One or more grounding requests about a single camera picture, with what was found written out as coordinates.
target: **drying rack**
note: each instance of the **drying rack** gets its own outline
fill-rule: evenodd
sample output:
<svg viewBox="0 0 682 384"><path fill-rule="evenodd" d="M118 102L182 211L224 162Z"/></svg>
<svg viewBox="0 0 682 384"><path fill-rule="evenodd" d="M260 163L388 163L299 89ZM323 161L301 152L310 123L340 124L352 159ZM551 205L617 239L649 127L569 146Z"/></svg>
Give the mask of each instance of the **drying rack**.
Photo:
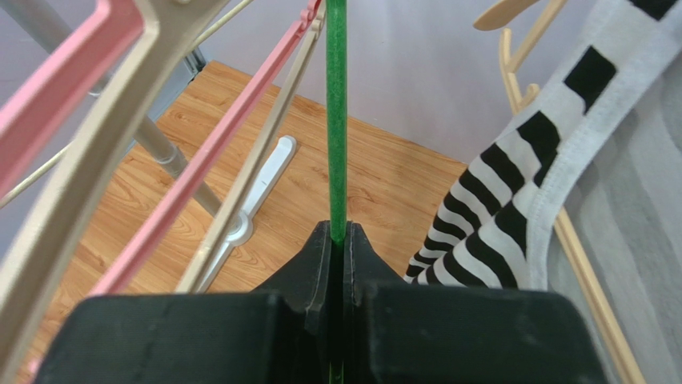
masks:
<svg viewBox="0 0 682 384"><path fill-rule="evenodd" d="M5 143L6 149L0 149L0 161L12 165L0 173L0 195L4 196L0 207L59 163L0 272L0 328L9 335L0 339L0 382L14 376L85 225L132 138L177 181L90 294L120 292L192 196L215 219L176 292L201 293L207 289L234 247L251 236L251 219L294 155L296 142L285 137L279 140L268 159L266 156L274 145L327 18L330 26L327 34L327 119L331 239L334 247L343 247L347 189L345 0L309 1L301 18L283 35L190 162L146 116L175 65L252 0L242 1L206 28L228 2L98 0L92 16L76 31L71 31L41 0L0 1L0 6L52 53L0 113L0 146ZM500 28L535 2L537 0L502 0L475 26L482 30ZM505 29L502 33L500 69L514 114L528 106L540 92L537 85L531 85L522 95L515 73L565 2L549 2L514 54L510 52L511 31ZM98 39L112 48L105 60L98 56L102 47L93 43ZM220 202L203 178L300 42L301 50L263 130L230 193ZM131 46L132 50L116 73L107 74L110 66ZM73 71L70 60L72 63L76 58L82 67L86 67L87 76L75 79L73 72L68 73ZM55 85L63 86L60 91L63 94L50 93L60 89ZM74 141L12 189L32 158L88 92L98 100ZM64 103L52 103L50 113L44 114L48 117L45 120L36 120L36 114L31 113L39 106L44 107L46 99L62 101L65 98L67 107ZM17 138L19 144L8 146L8 138ZM59 226L60 222L71 224ZM557 218L556 232L621 378L625 382L644 382L565 210Z"/></svg>

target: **white wall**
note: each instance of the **white wall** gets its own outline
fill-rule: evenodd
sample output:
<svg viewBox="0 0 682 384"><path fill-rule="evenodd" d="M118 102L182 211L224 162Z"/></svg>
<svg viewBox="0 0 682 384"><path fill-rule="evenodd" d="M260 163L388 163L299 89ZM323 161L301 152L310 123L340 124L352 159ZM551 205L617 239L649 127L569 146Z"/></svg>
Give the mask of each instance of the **white wall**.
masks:
<svg viewBox="0 0 682 384"><path fill-rule="evenodd" d="M500 32L471 26L495 1L348 0L349 115L470 162L511 117L497 60ZM306 3L256 0L206 41L202 52L253 74ZM512 22L514 47L546 3ZM521 68L524 88L548 80L593 3L568 2ZM322 104L324 51L321 39L299 88ZM281 85L287 71L275 83Z"/></svg>

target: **green rod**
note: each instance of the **green rod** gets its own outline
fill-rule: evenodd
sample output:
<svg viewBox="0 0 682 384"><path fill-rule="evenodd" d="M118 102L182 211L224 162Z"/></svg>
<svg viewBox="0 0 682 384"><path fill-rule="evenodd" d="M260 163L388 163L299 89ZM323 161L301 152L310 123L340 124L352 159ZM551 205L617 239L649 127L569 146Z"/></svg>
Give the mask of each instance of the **green rod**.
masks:
<svg viewBox="0 0 682 384"><path fill-rule="evenodd" d="M327 148L331 240L343 248L347 200L346 0L327 0Z"/></svg>

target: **wooden floor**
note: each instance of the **wooden floor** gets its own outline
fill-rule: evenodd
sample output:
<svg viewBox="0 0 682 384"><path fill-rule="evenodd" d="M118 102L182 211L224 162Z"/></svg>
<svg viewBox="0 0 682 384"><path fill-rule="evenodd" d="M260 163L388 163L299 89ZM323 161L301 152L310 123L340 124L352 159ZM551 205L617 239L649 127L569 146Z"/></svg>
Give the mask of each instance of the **wooden floor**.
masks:
<svg viewBox="0 0 682 384"><path fill-rule="evenodd" d="M191 158L249 79L212 62L161 117L159 127ZM268 90L207 177L220 198L230 188L278 91L274 86ZM254 236L232 254L211 291L250 290L301 248L317 222L329 219L325 112L305 98L294 100L280 134L294 136L299 149L255 216ZM348 121L348 151L349 219L363 225L377 253L402 274L464 165L353 118ZM45 353L65 317L172 182L139 146L125 157L50 304L27 362ZM198 203L190 203L127 292L171 292L210 223L211 216ZM20 377L26 377L25 370Z"/></svg>

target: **black plastic piece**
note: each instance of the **black plastic piece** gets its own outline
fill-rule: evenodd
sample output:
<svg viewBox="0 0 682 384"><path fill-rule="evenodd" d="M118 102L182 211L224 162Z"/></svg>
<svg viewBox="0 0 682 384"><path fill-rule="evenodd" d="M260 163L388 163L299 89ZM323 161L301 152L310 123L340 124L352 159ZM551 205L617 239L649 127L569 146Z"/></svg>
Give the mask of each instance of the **black plastic piece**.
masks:
<svg viewBox="0 0 682 384"><path fill-rule="evenodd" d="M349 223L321 222L249 294L93 298L59 331L36 383L606 382L576 309L556 294L408 285Z"/></svg>
<svg viewBox="0 0 682 384"><path fill-rule="evenodd" d="M357 382L606 383L575 307L558 294L370 286Z"/></svg>
<svg viewBox="0 0 682 384"><path fill-rule="evenodd" d="M92 298L66 320L35 383L299 382L301 320L274 294Z"/></svg>

